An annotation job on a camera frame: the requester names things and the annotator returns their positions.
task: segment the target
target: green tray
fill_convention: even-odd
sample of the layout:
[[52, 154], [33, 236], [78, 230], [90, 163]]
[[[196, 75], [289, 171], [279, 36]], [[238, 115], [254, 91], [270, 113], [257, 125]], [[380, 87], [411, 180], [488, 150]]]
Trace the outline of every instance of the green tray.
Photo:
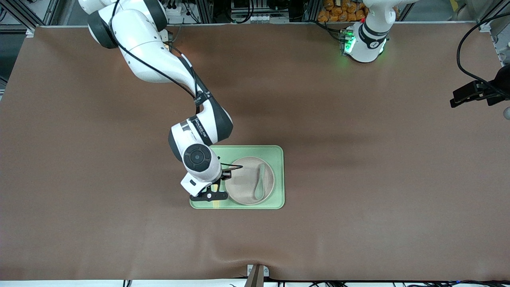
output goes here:
[[[280, 209], [285, 203], [284, 183], [284, 151], [279, 146], [212, 146], [211, 149], [223, 163], [234, 161], [247, 156], [254, 156], [263, 159], [273, 169], [274, 189], [269, 197], [259, 204], [243, 205], [228, 198], [217, 201], [191, 201], [190, 205], [196, 209]], [[222, 182], [220, 190], [225, 190], [225, 183]]]

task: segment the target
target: round beige plate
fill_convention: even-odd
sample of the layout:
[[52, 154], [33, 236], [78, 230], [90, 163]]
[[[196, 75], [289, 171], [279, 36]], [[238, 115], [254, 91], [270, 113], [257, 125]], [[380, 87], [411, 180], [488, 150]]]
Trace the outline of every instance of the round beige plate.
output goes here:
[[[242, 169], [232, 171], [232, 178], [225, 180], [225, 188], [228, 196], [235, 202], [244, 205], [254, 205], [266, 200], [274, 188], [273, 169], [258, 157], [243, 157], [232, 164], [242, 165]], [[264, 196], [261, 199], [255, 197], [255, 189], [259, 180], [259, 166], [264, 164], [264, 176], [262, 185]]]

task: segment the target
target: table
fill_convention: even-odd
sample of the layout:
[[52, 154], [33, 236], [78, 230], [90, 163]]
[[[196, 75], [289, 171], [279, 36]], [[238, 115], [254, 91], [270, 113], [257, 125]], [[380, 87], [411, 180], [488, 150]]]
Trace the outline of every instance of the table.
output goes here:
[[[191, 116], [87, 29], [38, 28], [0, 102], [0, 279], [510, 279], [504, 104], [449, 107], [470, 23], [395, 25], [373, 63], [315, 25], [184, 27], [176, 46], [234, 121], [279, 145], [280, 210], [195, 210], [167, 143]], [[463, 48], [492, 79], [489, 34]]]

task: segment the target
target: white robotic arm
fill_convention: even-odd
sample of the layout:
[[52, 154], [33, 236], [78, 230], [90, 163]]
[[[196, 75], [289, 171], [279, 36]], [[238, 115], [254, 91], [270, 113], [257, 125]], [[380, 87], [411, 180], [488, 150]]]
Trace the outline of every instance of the white robotic arm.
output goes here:
[[352, 36], [344, 52], [361, 63], [372, 62], [383, 52], [386, 36], [396, 19], [393, 7], [411, 4], [418, 0], [363, 0], [370, 9], [364, 23], [357, 22], [347, 28]]
[[131, 71], [151, 83], [180, 83], [203, 110], [174, 125], [168, 135], [173, 154], [187, 174], [181, 185], [193, 197], [222, 177], [218, 157], [209, 146], [230, 136], [233, 123], [196, 75], [191, 63], [165, 47], [158, 31], [166, 26], [164, 9], [158, 0], [120, 0], [116, 12], [109, 0], [79, 0], [89, 13], [89, 30], [107, 48], [121, 47]]

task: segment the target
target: brown tabletop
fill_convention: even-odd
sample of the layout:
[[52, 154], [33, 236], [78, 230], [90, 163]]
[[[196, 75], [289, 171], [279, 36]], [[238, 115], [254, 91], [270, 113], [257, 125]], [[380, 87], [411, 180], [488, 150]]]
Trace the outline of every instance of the brown tabletop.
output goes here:
[[[191, 116], [87, 29], [38, 28], [0, 102], [0, 279], [510, 279], [505, 104], [451, 109], [472, 24], [395, 25], [373, 63], [315, 25], [185, 27], [176, 46], [234, 120], [279, 145], [280, 210], [195, 210], [168, 146]], [[466, 69], [500, 67], [474, 32]]]

